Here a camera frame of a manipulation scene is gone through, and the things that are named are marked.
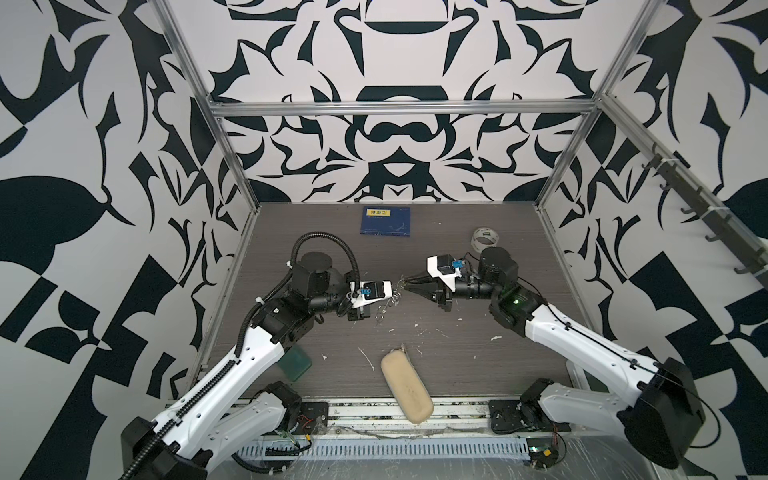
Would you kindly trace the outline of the silver keyring cluster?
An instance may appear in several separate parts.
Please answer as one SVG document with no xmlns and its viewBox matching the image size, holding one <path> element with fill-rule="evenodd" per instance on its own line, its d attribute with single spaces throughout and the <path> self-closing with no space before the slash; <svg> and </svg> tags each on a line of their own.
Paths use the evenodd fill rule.
<svg viewBox="0 0 768 480">
<path fill-rule="evenodd" d="M 393 295 L 392 297 L 388 298 L 385 302 L 383 302 L 377 309 L 376 315 L 375 315 L 375 321 L 377 324 L 381 324 L 387 315 L 387 313 L 394 307 L 396 307 L 400 303 L 400 298 L 398 296 Z"/>
</svg>

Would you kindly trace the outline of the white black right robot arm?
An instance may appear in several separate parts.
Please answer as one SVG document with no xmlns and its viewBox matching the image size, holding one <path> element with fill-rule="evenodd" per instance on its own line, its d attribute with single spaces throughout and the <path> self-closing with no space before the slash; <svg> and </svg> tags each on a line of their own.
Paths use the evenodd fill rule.
<svg viewBox="0 0 768 480">
<path fill-rule="evenodd" d="M 695 448 L 709 406 L 690 369 L 673 358 L 659 362 L 630 351 L 574 321 L 520 278 L 507 250 L 486 248 L 476 267 L 449 254 L 432 256 L 425 271 L 406 278 L 403 287 L 445 311 L 459 298 L 485 299 L 503 328 L 558 353 L 607 389 L 600 393 L 539 379 L 520 400 L 542 419 L 623 438 L 670 470 Z"/>
</svg>

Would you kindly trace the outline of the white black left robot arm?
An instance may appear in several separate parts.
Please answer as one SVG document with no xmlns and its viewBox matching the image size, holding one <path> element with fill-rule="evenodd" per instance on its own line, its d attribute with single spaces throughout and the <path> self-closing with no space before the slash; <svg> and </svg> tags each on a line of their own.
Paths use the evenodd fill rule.
<svg viewBox="0 0 768 480">
<path fill-rule="evenodd" d="M 255 438 L 291 432 L 301 398 L 283 382 L 230 409 L 324 314 L 363 320 L 371 305 L 393 295 L 389 281 L 362 280 L 351 248 L 331 233 L 300 236 L 287 267 L 245 315 L 234 347 L 202 380 L 154 419 L 137 417 L 123 430 L 123 478 L 205 479 Z"/>
</svg>

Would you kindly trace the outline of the clear tape roll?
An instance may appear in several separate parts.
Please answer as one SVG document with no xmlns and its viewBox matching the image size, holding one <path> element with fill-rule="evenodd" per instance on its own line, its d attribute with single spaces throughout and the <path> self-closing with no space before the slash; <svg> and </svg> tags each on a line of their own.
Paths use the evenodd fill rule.
<svg viewBox="0 0 768 480">
<path fill-rule="evenodd" d="M 477 228 L 471 237 L 470 245 L 472 249 L 480 254 L 485 249 L 496 247 L 499 242 L 499 234 L 489 227 Z"/>
</svg>

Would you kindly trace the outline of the green translucent plastic case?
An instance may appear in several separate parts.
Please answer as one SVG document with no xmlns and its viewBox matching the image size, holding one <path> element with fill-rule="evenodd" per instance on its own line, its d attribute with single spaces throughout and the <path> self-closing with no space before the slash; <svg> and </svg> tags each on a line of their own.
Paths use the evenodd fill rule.
<svg viewBox="0 0 768 480">
<path fill-rule="evenodd" d="M 305 350 L 295 345 L 277 362 L 279 369 L 290 382 L 298 381 L 313 366 L 313 361 Z"/>
</svg>

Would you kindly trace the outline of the blue book yellow label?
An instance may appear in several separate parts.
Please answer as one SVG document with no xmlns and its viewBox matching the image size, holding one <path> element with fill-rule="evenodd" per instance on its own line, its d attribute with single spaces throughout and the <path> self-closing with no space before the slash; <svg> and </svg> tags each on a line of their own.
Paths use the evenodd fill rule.
<svg viewBox="0 0 768 480">
<path fill-rule="evenodd" d="M 409 237 L 410 207 L 366 206 L 362 211 L 361 235 Z"/>
</svg>

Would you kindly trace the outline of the beige glasses case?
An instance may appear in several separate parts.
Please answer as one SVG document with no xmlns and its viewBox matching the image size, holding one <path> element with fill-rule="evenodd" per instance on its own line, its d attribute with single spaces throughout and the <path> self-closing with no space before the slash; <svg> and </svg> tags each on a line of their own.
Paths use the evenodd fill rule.
<svg viewBox="0 0 768 480">
<path fill-rule="evenodd" d="M 392 350 L 382 358 L 380 367 L 406 419 L 414 425 L 425 422 L 434 412 L 434 403 L 405 351 Z"/>
</svg>

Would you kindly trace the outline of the green circuit board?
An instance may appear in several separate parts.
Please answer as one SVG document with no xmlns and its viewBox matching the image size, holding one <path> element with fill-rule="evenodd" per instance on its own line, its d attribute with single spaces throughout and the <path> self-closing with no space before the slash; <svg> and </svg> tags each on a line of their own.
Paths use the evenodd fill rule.
<svg viewBox="0 0 768 480">
<path fill-rule="evenodd" d="M 560 444 L 552 437 L 526 439 L 529 460 L 527 464 L 537 470 L 548 470 L 561 461 Z"/>
</svg>

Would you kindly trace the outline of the black wall hook rack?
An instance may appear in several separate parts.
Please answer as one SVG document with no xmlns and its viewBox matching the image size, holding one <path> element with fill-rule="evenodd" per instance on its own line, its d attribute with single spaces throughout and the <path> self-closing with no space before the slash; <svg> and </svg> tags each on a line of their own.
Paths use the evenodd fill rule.
<svg viewBox="0 0 768 480">
<path fill-rule="evenodd" d="M 643 170 L 653 171 L 662 179 L 657 210 L 657 220 L 662 224 L 664 204 L 673 193 L 684 203 L 680 213 L 687 219 L 702 221 L 710 231 L 705 239 L 710 243 L 722 243 L 740 262 L 735 267 L 737 275 L 749 274 L 767 289 L 767 242 L 754 233 L 735 213 L 699 180 L 678 158 L 667 157 L 653 143 L 640 151 L 648 159 Z"/>
</svg>

